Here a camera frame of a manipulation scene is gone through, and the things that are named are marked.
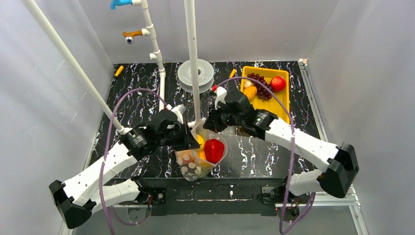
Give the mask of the pink toy peach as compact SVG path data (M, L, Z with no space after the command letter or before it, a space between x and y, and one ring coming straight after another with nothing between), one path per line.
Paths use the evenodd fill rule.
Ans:
M180 167L186 166L190 169L196 168L195 158L191 150L176 151L176 160Z

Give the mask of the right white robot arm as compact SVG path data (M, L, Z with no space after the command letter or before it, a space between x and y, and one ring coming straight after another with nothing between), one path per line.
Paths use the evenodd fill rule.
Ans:
M209 109L204 129L218 133L229 126L241 127L250 136L293 150L316 167L310 172L290 173L287 176L289 196L320 191L336 198L347 195L359 171L352 145L336 145L299 129L292 129L277 115L254 109L240 91L227 92L224 88L217 87L211 90L211 94L215 100Z

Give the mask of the clear zip top bag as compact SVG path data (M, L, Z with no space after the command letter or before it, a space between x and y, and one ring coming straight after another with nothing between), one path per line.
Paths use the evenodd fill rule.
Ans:
M196 122L191 130L199 148L175 153L182 177L190 182L205 178L224 159L228 151L224 137L205 129L203 124L204 121Z

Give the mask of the yellow bell pepper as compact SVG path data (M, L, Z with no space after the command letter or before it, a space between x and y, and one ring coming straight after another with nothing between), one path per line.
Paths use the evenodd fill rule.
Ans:
M207 161L204 151L199 151L198 152L198 157L201 159L201 161L200 161L201 166L203 166L203 167L211 167L212 166L212 164L209 161Z

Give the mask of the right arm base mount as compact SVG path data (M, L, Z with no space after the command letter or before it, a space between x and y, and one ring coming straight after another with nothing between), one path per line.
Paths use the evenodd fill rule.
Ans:
M282 182L276 187L262 187L257 198L263 204L282 204L286 202L285 218L294 220L300 215L300 204L306 204L310 196L306 194L294 196L292 193L289 193L287 200L284 200L286 184L286 182Z

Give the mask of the red bell pepper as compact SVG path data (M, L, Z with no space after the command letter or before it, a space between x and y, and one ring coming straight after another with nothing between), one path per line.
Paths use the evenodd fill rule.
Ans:
M206 160L212 164L217 164L222 159L224 150L225 145L221 141L217 139L210 139L206 141L204 147Z

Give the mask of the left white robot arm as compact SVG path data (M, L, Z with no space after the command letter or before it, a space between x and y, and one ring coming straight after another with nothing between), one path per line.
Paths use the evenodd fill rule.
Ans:
M162 110L146 126L136 126L88 168L65 181L55 180L49 186L53 203L69 229L83 225L103 207L150 197L148 188L138 180L126 180L106 186L125 168L154 153L162 146L182 151L200 145L185 121L175 112Z

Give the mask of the yellow toy mango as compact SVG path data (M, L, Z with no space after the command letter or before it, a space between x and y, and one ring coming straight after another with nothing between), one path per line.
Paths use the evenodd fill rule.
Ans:
M205 148L205 144L206 144L205 139L201 135L197 134L197 142L200 146L199 151L203 151Z

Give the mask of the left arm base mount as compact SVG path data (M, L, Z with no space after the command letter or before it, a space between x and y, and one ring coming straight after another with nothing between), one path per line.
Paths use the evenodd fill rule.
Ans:
M166 188L140 188L138 196L135 196L133 201L142 205L164 205L166 203Z

